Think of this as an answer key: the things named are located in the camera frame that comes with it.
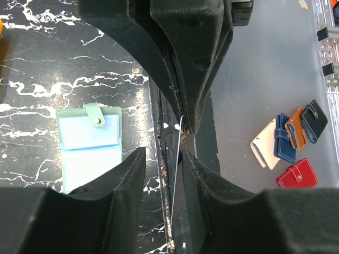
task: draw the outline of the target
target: red wallet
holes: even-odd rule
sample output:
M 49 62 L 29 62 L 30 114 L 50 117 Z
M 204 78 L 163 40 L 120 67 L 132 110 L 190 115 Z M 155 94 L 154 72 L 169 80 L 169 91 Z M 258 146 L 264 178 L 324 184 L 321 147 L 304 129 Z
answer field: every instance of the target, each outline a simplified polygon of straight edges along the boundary
M 317 183 L 318 179 L 307 158 L 288 167 L 276 180 L 276 185 L 280 188 L 312 188 Z

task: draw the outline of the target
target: marble tabletop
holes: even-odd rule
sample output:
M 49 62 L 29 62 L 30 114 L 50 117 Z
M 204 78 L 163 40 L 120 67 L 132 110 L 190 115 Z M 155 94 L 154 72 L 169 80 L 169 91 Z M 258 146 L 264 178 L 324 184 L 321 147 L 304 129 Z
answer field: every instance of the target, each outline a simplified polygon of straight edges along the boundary
M 147 148 L 136 253 L 167 253 L 149 78 L 114 40 L 86 24 L 76 0 L 0 1 L 0 186 L 61 190 L 55 111 L 122 108 L 124 158 Z

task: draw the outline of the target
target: brown wallet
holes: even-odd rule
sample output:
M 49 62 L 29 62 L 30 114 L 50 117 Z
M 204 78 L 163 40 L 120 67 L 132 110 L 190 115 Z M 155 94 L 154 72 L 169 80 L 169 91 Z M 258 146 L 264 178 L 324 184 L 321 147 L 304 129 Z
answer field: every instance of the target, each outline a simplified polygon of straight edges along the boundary
M 301 125 L 301 114 L 302 107 L 297 107 L 285 124 L 285 129 L 291 140 L 292 147 L 294 149 L 298 148 L 299 152 L 304 149 L 308 141 L 306 131 Z

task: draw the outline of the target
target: open wallet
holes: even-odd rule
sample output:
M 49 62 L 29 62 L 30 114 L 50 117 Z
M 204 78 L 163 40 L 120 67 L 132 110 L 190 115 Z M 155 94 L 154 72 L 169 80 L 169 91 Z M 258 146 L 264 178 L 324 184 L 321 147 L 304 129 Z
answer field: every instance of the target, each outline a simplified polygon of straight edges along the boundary
M 308 140 L 306 131 L 301 125 L 301 114 L 302 107 L 297 107 L 285 124 L 285 129 L 288 133 L 288 137 L 291 140 L 292 147 L 294 149 L 298 148 L 299 152 L 304 149 Z
M 270 170 L 272 170 L 280 160 L 280 158 L 274 156 L 274 131 L 275 118 L 251 142 L 252 151 L 260 165 L 263 168 L 268 166 Z
M 283 113 L 276 116 L 274 155 L 289 163 L 295 163 L 296 150 L 293 148 L 285 129 L 285 124 L 288 119 L 289 117 Z
M 316 143 L 328 123 L 327 117 L 314 99 L 301 114 L 301 124 L 311 143 Z
M 280 188 L 312 188 L 317 183 L 318 179 L 307 158 L 288 167 L 276 180 L 276 185 Z
M 57 110 L 63 169 L 62 192 L 68 194 L 122 162 L 121 108 Z

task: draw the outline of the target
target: blue wallet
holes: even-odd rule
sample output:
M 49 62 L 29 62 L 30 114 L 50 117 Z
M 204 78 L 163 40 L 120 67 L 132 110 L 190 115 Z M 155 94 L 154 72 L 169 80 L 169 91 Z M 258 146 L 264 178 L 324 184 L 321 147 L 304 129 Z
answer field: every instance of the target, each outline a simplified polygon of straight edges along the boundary
M 285 129 L 285 123 L 288 119 L 289 117 L 283 113 L 276 116 L 274 155 L 289 163 L 295 163 L 296 150 L 293 148 Z
M 122 162 L 121 108 L 98 103 L 58 110 L 62 192 L 68 194 Z

